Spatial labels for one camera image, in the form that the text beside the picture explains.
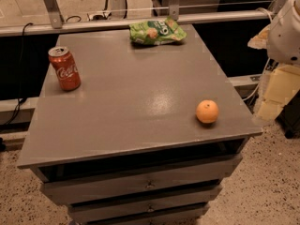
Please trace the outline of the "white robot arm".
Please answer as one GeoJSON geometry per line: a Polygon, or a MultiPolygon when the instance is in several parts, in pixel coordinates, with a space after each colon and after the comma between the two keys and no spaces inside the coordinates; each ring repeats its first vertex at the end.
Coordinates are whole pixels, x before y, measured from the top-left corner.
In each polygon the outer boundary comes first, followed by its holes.
{"type": "Polygon", "coordinates": [[[254,106],[257,120],[275,120],[300,89],[300,0],[287,0],[247,45],[266,49],[267,62],[277,63],[271,71],[263,69],[254,106]]]}

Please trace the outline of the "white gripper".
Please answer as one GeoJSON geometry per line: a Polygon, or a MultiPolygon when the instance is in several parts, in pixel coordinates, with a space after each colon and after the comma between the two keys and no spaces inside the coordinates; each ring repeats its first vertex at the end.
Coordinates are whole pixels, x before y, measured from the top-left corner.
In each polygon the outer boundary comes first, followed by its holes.
{"type": "Polygon", "coordinates": [[[276,17],[247,43],[265,49],[283,64],[262,76],[254,116],[262,123],[275,120],[300,90],[300,0],[288,0],[276,17]]]}

